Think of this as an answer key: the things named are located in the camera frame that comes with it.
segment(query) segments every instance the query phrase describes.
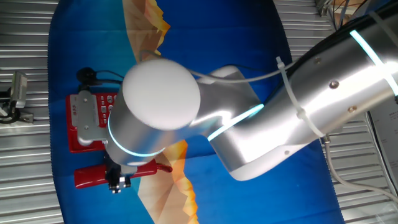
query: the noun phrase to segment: metal grate floor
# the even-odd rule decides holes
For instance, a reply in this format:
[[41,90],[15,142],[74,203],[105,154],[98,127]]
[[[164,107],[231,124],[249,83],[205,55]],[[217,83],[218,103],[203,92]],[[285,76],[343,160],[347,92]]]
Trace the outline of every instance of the metal grate floor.
[[[274,0],[293,59],[333,32],[317,14],[314,0]],[[26,110],[32,126],[0,124],[0,223],[63,223],[50,163],[47,89],[47,38],[57,0],[0,0],[0,90],[11,84],[13,70],[29,75]],[[331,137],[333,162],[345,178],[389,188],[385,168],[364,114]],[[349,189],[335,182],[347,223],[377,223],[391,204],[374,192]]]
[[[329,18],[318,15],[314,0],[274,0],[274,3],[293,60],[297,60],[334,32]],[[365,114],[359,114],[339,132],[331,133],[331,155],[333,165],[342,178],[386,190],[392,189]],[[333,178],[332,181],[346,223],[379,223],[377,215],[394,207],[389,198],[379,193],[345,187]],[[390,212],[390,216],[395,218],[397,214]]]

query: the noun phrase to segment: red object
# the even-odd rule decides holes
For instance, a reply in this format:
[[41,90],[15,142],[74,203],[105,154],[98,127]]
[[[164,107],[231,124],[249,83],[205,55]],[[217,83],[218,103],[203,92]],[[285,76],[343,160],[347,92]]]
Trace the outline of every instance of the red object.
[[[106,128],[106,123],[109,117],[109,106],[113,107],[117,93],[94,93],[96,98],[98,126]],[[77,95],[68,95],[66,98],[67,104],[67,127],[68,127],[68,142],[69,151],[72,153],[91,152],[105,150],[101,141],[95,141],[89,146],[82,146],[77,140]]]
[[[146,175],[154,175],[157,170],[163,170],[166,172],[171,172],[173,169],[169,166],[163,164],[157,164],[153,159],[143,166],[139,166],[137,172],[130,177],[143,177]],[[106,184],[108,181],[105,179],[106,166],[105,164],[85,167],[75,170],[75,187],[77,189],[83,189],[86,187],[93,187],[99,184]]]

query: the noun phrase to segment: orange and yellow pattern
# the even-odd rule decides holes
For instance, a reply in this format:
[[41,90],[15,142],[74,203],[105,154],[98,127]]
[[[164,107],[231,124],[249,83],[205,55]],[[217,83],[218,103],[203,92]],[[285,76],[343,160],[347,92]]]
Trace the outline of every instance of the orange and yellow pattern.
[[[157,50],[170,29],[163,19],[163,11],[156,0],[123,0],[127,36],[134,56],[139,62],[140,52]],[[142,55],[143,60],[153,55]],[[156,161],[173,167],[171,174],[158,172],[142,177],[138,196],[155,224],[197,224],[197,204],[191,182],[184,174],[188,144],[178,142],[157,156]]]
[[191,182],[184,174],[185,156],[187,155],[188,144],[186,141],[180,141],[164,151],[164,155],[170,161],[173,167],[173,180],[181,193],[187,196],[183,211],[189,215],[189,224],[198,223],[197,209],[195,202],[195,193]]

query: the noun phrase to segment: white robotic arm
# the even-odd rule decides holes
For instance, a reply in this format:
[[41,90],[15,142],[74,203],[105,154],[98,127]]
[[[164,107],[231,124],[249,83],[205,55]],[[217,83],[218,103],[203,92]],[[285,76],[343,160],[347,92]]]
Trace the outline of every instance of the white robotic arm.
[[[287,70],[294,97],[283,88],[266,104],[234,66],[195,80],[176,62],[142,62],[125,76],[108,128],[89,131],[90,119],[79,120],[79,141],[104,140],[128,174],[167,146],[203,135],[236,180],[255,178],[357,114],[394,100],[397,4],[392,8],[379,13],[390,34],[371,17],[342,27]],[[85,95],[80,92],[79,107],[90,100]]]

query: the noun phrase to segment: blue led light ring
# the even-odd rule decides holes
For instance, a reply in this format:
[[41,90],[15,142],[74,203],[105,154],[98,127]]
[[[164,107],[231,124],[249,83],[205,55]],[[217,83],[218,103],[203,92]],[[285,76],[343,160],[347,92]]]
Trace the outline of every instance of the blue led light ring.
[[[365,39],[359,34],[356,30],[353,30],[349,33],[355,41],[362,47],[362,49],[366,52],[366,54],[371,58],[373,63],[377,67],[384,66],[384,63],[381,61],[379,56],[375,53],[375,51],[372,49],[372,47],[366,42]],[[398,96],[398,84],[394,80],[394,77],[392,77],[391,73],[384,72],[384,79],[388,82],[390,87],[392,88],[392,91],[394,92],[395,96]]]
[[260,104],[257,105],[253,108],[251,108],[250,110],[244,112],[241,115],[236,116],[235,118],[231,119],[228,121],[228,123],[222,127],[220,127],[219,129],[217,129],[215,132],[211,133],[208,137],[207,140],[211,141],[213,140],[215,137],[219,136],[220,134],[222,134],[223,132],[225,132],[226,130],[228,130],[230,127],[234,126],[235,124],[238,124],[240,121],[242,121],[244,118],[247,118],[248,116],[257,113],[258,111],[260,111],[261,109],[263,109],[264,105]]
[[156,155],[158,155],[159,153],[163,152],[163,150],[165,149],[165,148],[163,148],[163,149],[161,149],[161,150],[159,150],[159,151],[157,151],[157,152],[148,153],[148,154],[141,154],[141,153],[137,153],[137,152],[132,152],[132,151],[126,149],[126,148],[123,147],[120,143],[118,143],[117,140],[113,137],[113,134],[112,134],[112,131],[111,131],[111,126],[110,126],[110,123],[111,123],[110,121],[111,121],[111,120],[110,120],[110,116],[109,116],[109,118],[108,118],[108,131],[109,131],[109,135],[111,136],[113,142],[114,142],[121,150],[123,150],[125,153],[130,154],[130,155],[132,155],[132,156],[137,156],[137,157],[152,157],[152,156],[156,156]]

